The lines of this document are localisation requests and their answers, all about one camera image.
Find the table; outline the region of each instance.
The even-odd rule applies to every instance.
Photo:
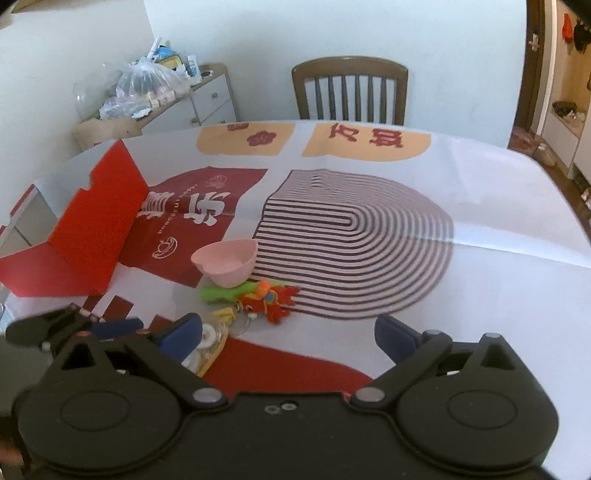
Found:
[[[12,296],[14,315],[71,301],[145,323],[206,314],[217,307],[200,302],[195,287],[208,281],[187,256],[211,241],[254,236],[254,277],[303,291],[288,319],[255,320],[240,348],[324,359],[375,378],[392,367],[374,343],[378,312],[462,341],[501,332],[560,416],[545,466],[558,478],[589,476],[591,248],[533,160],[352,122],[218,125],[125,145],[152,187],[108,292]],[[98,160],[105,146],[95,148]],[[45,194],[52,181],[35,185]]]

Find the red paper box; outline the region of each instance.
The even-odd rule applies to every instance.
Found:
[[[66,297],[107,290],[148,186],[121,140],[102,156],[89,177],[90,188],[77,190],[47,239],[8,255],[0,250],[0,282],[14,294]],[[16,232],[17,240],[21,236],[27,241],[18,221],[32,205],[20,210],[36,195],[40,195],[36,189],[27,191],[12,212],[14,222],[4,233],[0,229],[0,235]]]

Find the beige printed label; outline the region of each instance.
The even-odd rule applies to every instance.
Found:
[[[429,148],[431,135],[395,128],[318,124],[303,157],[333,155],[366,161],[396,161],[416,157]]]
[[[205,127],[197,149],[206,155],[278,155],[296,128],[289,123],[240,123]]]

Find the chair backrest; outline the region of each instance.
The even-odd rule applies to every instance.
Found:
[[[377,120],[380,124],[404,125],[408,70],[399,63],[375,57],[325,57],[300,63],[292,69],[291,77],[301,119],[310,119],[308,90],[316,100],[319,120],[324,120],[325,112],[331,120],[349,120],[349,94],[352,93],[355,121]],[[328,97],[328,108],[323,103],[322,92],[326,94],[326,90],[324,97]],[[336,98],[335,90],[340,90]],[[362,98],[367,100],[366,109]]]

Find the tape roll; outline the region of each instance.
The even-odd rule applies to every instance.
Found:
[[[185,360],[182,361],[182,366],[193,373],[197,373],[199,364],[201,363],[201,354],[197,349],[193,350]]]
[[[197,345],[197,350],[205,350],[210,348],[217,340],[217,331],[208,323],[203,324],[203,333],[201,336],[201,342]]]

